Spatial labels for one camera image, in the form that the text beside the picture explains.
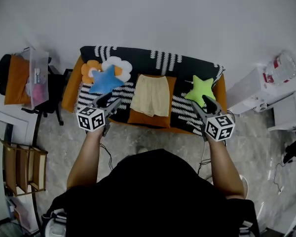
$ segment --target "person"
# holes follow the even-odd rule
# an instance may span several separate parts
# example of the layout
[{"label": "person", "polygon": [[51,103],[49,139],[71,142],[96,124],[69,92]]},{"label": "person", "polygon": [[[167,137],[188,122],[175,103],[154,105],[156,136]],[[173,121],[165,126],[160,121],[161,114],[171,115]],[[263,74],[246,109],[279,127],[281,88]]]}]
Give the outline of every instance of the person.
[{"label": "person", "polygon": [[296,157],[296,141],[294,141],[285,148],[282,163],[288,163],[293,157]]},{"label": "person", "polygon": [[213,183],[180,157],[153,150],[124,158],[97,183],[102,129],[88,132],[43,219],[63,208],[66,236],[103,234],[259,236],[254,203],[223,142],[208,137]]}]

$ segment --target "hand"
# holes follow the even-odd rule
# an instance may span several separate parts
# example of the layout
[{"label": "hand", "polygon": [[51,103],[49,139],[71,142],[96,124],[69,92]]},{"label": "hand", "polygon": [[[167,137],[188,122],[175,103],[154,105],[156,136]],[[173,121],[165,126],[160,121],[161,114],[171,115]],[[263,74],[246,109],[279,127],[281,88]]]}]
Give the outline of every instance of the hand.
[{"label": "hand", "polygon": [[92,137],[92,138],[98,138],[101,139],[103,135],[103,130],[105,126],[100,127],[99,129],[93,131],[93,132],[88,132],[87,136]]}]

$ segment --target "orange cushion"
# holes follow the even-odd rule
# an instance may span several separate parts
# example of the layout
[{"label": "orange cushion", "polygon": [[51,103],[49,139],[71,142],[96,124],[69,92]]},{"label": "orange cushion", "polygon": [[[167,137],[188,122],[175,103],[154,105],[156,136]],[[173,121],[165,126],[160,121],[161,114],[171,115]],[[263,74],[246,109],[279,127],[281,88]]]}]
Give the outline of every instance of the orange cushion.
[{"label": "orange cushion", "polygon": [[8,83],[5,90],[5,105],[29,104],[30,97],[26,94],[25,85],[30,75],[29,61],[11,55]]},{"label": "orange cushion", "polygon": [[[150,76],[150,75],[144,75],[146,77],[153,77],[153,78],[160,78],[162,76]],[[129,124],[141,124],[148,127],[153,128],[170,128],[170,119],[171,119],[171,104],[172,104],[172,97],[173,97],[173,90],[174,85],[176,83],[176,77],[166,77],[168,84],[169,84],[169,92],[170,92],[170,106],[169,106],[169,116],[168,117],[160,117],[157,115],[154,115],[153,117],[149,117],[143,113],[139,113],[134,111],[133,109],[130,109],[130,115],[128,122]]]}]

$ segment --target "chair leg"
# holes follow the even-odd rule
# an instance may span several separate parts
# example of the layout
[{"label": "chair leg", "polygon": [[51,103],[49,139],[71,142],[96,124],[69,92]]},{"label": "chair leg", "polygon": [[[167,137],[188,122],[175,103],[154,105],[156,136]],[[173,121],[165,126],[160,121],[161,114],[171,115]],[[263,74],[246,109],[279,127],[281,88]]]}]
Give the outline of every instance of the chair leg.
[{"label": "chair leg", "polygon": [[58,119],[59,125],[64,125],[64,122],[62,121],[61,116],[60,116],[60,112],[59,112],[59,107],[58,106],[56,108],[56,115],[57,115],[57,119]]}]

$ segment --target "flower plush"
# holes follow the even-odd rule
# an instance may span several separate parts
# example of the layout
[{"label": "flower plush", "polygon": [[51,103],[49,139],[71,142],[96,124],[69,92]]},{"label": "flower plush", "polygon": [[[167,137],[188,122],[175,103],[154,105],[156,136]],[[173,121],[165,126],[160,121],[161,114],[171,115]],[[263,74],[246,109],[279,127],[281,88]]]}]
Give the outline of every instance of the flower plush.
[{"label": "flower plush", "polygon": [[93,83],[92,71],[103,71],[101,63],[95,60],[89,60],[81,66],[82,81],[84,83]]},{"label": "flower plush", "polygon": [[128,61],[122,61],[119,57],[111,56],[102,63],[102,70],[105,71],[111,65],[114,65],[116,78],[120,79],[122,82],[127,82],[130,79],[130,72],[133,66]]}]

